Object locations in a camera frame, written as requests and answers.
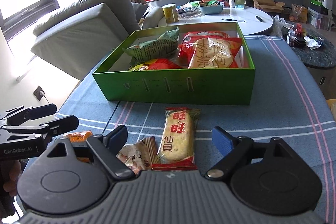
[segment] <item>pen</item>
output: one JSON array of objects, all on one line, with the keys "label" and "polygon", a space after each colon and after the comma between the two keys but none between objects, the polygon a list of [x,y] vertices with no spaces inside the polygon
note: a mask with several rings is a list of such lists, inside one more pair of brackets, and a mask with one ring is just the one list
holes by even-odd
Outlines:
[{"label": "pen", "polygon": [[236,22],[246,22],[245,20],[238,20],[238,19],[230,19],[230,18],[222,18],[222,20],[227,20],[227,21],[236,21]]},{"label": "pen", "polygon": [[255,16],[257,20],[259,20],[260,22],[263,22],[263,20],[259,17],[259,16]]}]

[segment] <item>yellow can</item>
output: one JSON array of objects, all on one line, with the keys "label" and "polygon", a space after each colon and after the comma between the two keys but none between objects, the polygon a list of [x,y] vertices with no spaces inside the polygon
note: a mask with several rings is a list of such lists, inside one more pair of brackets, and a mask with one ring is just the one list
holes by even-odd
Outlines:
[{"label": "yellow can", "polygon": [[179,21],[179,17],[177,15],[177,10],[176,10],[176,4],[175,3],[164,5],[162,8],[163,8],[163,12],[165,14],[167,24],[171,24],[171,23]]}]

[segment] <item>window frame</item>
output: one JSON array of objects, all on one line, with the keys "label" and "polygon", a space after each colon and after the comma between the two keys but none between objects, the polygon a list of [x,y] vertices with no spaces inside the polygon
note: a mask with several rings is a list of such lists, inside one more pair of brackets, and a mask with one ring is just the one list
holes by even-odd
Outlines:
[{"label": "window frame", "polygon": [[37,21],[40,17],[58,8],[57,0],[40,0],[4,19],[0,7],[0,27],[5,39],[9,41],[17,33]]}]

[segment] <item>gray sofa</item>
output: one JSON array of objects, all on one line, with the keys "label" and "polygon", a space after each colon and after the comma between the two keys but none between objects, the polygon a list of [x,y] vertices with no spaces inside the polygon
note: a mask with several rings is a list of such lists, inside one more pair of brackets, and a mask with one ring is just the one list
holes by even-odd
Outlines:
[{"label": "gray sofa", "polygon": [[[71,76],[83,80],[90,70],[130,34],[140,30],[147,5],[131,0],[78,0],[36,24],[31,51]],[[146,16],[143,29],[157,27],[161,7]]]}]

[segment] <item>green gift box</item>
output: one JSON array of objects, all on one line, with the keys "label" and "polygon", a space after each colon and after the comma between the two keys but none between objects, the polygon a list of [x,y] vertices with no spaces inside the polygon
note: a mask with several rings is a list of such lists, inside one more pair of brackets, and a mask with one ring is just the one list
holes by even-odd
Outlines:
[{"label": "green gift box", "polygon": [[[243,45],[236,56],[240,68],[166,69],[127,71],[131,57],[123,48],[157,39],[164,32],[180,28],[179,42],[192,31],[222,31],[241,37]],[[235,22],[198,23],[135,31],[93,73],[106,99],[113,101],[249,105],[255,67]]]}]

